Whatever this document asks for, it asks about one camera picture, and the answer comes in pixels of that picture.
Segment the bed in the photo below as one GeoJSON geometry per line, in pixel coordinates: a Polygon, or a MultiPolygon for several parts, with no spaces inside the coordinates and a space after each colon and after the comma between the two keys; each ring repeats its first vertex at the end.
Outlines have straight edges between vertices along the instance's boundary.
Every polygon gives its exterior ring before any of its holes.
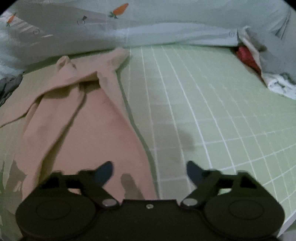
{"type": "MultiPolygon", "coordinates": [[[[41,88],[54,72],[54,65],[46,65],[25,74],[3,108],[41,88]]],[[[131,123],[149,157],[159,198],[180,201],[195,188],[185,173],[186,161],[193,160],[225,174],[248,171],[283,206],[281,233],[294,221],[295,102],[269,91],[231,49],[131,48],[118,80],[131,123]]],[[[21,118],[0,129],[1,201],[13,200],[11,210],[21,202],[20,188],[9,189],[7,180],[9,175],[21,175],[13,155],[23,124],[21,118]]],[[[3,210],[1,224],[4,240],[20,237],[13,213],[3,210]]]]}

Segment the pink cloth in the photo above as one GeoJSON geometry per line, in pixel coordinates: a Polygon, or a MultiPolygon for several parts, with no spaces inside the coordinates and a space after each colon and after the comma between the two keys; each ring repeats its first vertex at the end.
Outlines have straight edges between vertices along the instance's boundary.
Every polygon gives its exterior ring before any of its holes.
{"type": "Polygon", "coordinates": [[[0,127],[27,114],[15,154],[26,175],[23,199],[53,171],[76,174],[106,161],[113,162],[114,175],[104,188],[118,201],[157,198],[115,72],[127,56],[116,49],[76,66],[64,56],[42,91],[0,110],[0,127]]]}

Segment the red fabric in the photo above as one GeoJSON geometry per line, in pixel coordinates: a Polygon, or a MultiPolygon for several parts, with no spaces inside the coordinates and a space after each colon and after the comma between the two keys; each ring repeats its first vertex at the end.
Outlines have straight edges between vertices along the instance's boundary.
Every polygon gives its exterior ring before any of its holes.
{"type": "Polygon", "coordinates": [[[247,66],[250,66],[259,74],[261,73],[261,69],[256,64],[252,54],[250,53],[249,49],[245,46],[239,47],[239,50],[236,52],[237,57],[247,66]]]}

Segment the carrot print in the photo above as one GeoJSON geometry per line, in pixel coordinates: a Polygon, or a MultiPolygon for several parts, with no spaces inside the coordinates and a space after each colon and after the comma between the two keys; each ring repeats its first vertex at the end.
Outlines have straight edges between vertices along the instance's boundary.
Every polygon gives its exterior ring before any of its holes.
{"type": "Polygon", "coordinates": [[[117,16],[123,14],[127,7],[128,7],[128,3],[123,4],[118,8],[115,8],[113,12],[110,12],[109,17],[117,19],[117,16]]]}
{"type": "Polygon", "coordinates": [[[17,13],[15,13],[14,15],[12,15],[12,16],[8,19],[8,21],[7,21],[7,23],[6,23],[6,26],[9,27],[9,24],[11,24],[11,22],[13,21],[13,19],[14,19],[15,16],[16,16],[16,14],[17,14],[17,13]]]}

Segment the dark gray fabric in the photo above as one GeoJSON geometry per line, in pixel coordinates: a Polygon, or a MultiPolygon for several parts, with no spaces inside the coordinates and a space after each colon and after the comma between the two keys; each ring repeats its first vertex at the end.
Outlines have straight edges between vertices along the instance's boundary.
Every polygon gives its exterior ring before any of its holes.
{"type": "Polygon", "coordinates": [[[246,30],[251,43],[259,51],[262,72],[279,74],[296,85],[296,50],[293,45],[270,33],[246,30]]]}
{"type": "Polygon", "coordinates": [[[22,74],[17,77],[3,78],[0,80],[0,107],[12,95],[13,91],[20,85],[22,74]]]}

